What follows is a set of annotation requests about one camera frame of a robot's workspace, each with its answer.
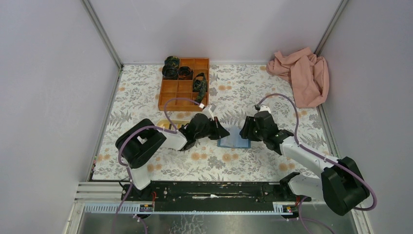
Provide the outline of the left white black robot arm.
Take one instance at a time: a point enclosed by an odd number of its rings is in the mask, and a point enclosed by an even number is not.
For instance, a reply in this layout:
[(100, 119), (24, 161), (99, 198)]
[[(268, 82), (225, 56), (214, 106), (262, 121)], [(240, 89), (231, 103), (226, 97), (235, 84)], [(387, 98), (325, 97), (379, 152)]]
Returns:
[(147, 162), (160, 148), (186, 151), (197, 140), (207, 137), (219, 140), (230, 135), (217, 117), (196, 114), (189, 123), (177, 131), (155, 126), (148, 118), (143, 119), (115, 142), (120, 158), (125, 159), (128, 175), (134, 185), (132, 194), (146, 200), (151, 194), (151, 178), (146, 169)]

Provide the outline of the beige oval tray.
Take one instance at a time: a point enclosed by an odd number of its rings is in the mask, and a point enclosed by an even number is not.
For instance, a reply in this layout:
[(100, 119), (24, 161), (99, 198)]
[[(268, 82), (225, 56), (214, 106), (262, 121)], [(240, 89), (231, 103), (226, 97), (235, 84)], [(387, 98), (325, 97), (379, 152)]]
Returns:
[(189, 121), (187, 120), (172, 120), (172, 122), (170, 122), (167, 119), (162, 119), (160, 121), (157, 122), (157, 126), (161, 127), (161, 128), (165, 128), (165, 129), (169, 129), (169, 130), (174, 130), (174, 126), (179, 129), (181, 127), (183, 127), (184, 125), (188, 124)]

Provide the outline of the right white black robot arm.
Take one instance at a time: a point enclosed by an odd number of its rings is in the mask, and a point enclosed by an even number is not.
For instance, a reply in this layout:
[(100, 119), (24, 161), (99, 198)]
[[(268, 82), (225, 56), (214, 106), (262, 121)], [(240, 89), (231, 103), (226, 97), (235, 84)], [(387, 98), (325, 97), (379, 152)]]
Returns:
[(299, 143), (292, 132), (278, 128), (269, 111), (247, 116), (240, 136), (262, 141), (269, 150), (292, 158), (315, 174), (308, 177), (293, 172), (281, 179), (279, 193), (284, 200), (291, 201), (298, 195), (322, 200), (343, 216), (372, 195), (353, 159), (334, 159)]

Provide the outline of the blue leather card holder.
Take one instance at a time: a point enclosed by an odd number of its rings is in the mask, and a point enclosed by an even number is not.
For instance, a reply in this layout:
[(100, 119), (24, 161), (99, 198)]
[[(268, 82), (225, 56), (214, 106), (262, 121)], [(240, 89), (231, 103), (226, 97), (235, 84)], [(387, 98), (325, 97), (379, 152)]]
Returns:
[(217, 141), (217, 146), (221, 148), (232, 148), (232, 149), (250, 149), (251, 142), (248, 139), (241, 138), (241, 129), (237, 126), (231, 126), (226, 128), (230, 135), (219, 139)]

